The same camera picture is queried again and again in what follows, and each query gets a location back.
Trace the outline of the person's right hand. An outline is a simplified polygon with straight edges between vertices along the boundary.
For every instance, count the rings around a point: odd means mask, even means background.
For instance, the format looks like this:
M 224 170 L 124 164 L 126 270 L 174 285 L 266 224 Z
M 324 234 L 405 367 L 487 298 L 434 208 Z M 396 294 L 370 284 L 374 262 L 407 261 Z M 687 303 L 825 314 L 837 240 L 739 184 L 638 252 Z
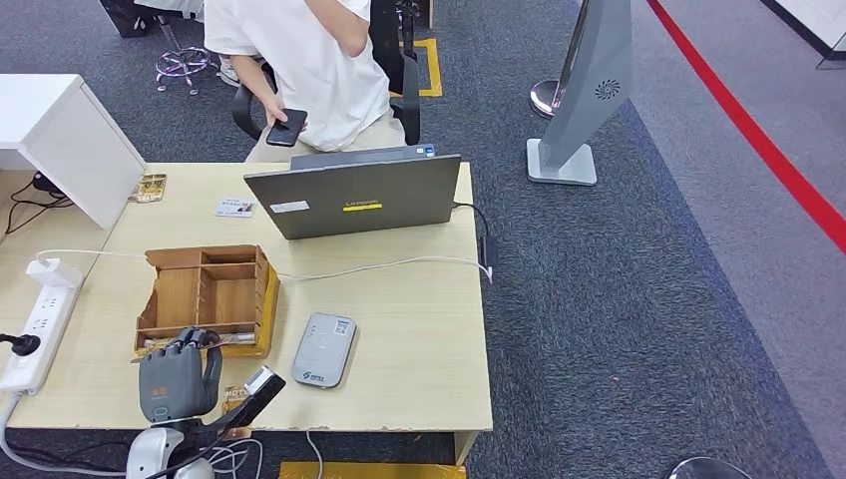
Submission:
M 272 128 L 276 122 L 285 123 L 288 117 L 284 112 L 284 103 L 275 95 L 270 95 L 261 101 L 266 119 L 266 126 Z

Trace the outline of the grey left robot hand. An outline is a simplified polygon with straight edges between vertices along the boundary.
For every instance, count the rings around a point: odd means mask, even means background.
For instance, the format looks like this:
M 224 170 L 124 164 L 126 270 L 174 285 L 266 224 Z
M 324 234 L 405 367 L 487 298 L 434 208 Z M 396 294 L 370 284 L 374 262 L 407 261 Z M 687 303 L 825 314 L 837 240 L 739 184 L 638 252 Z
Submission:
M 140 407 L 151 423 L 192 418 L 217 404 L 222 353 L 220 337 L 186 327 L 139 362 Z

